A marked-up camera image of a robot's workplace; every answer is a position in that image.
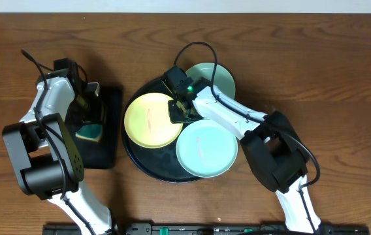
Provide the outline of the yellow plate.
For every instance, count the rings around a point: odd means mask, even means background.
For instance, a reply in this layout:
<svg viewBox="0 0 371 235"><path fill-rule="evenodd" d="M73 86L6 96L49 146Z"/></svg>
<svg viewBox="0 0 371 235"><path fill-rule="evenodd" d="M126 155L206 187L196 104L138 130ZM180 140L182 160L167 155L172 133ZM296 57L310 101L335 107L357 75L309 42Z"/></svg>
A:
<svg viewBox="0 0 371 235"><path fill-rule="evenodd" d="M128 137L144 148L162 148L176 140L182 131L181 123L172 123L168 102L173 98L163 93L146 93L128 107L124 127Z"/></svg>

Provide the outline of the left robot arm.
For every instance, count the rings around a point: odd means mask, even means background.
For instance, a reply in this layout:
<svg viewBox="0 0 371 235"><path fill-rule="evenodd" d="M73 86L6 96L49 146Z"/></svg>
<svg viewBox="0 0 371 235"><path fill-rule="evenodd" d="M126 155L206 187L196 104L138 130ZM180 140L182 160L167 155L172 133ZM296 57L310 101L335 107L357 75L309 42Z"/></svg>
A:
<svg viewBox="0 0 371 235"><path fill-rule="evenodd" d="M2 138L20 189L60 207L82 234L111 234L112 215L84 181L84 165L64 124L75 93L64 77L37 84L27 114Z"/></svg>

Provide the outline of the green yellow sponge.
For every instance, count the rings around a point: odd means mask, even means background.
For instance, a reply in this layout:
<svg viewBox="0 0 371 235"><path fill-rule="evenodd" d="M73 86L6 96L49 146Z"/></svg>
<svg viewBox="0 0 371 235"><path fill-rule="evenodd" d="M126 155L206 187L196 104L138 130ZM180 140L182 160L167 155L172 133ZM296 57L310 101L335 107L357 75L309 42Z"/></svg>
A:
<svg viewBox="0 0 371 235"><path fill-rule="evenodd" d="M75 137L91 142L99 142L102 136L103 126L100 124L84 125L75 134Z"/></svg>

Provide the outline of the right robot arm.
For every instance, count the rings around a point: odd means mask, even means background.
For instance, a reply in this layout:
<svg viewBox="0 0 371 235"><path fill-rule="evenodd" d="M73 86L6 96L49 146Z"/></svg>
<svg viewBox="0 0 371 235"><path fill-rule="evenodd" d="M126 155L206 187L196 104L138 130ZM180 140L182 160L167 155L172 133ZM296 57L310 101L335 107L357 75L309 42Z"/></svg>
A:
<svg viewBox="0 0 371 235"><path fill-rule="evenodd" d="M234 134L253 175L278 197L287 229L306 234L319 232L321 220L314 211L307 188L316 183L320 175L308 180L306 165L311 161L316 170L320 166L282 113L268 115L247 108L204 78L198 82L190 78L164 78L162 82L174 100L185 107L169 105L172 122L209 119Z"/></svg>

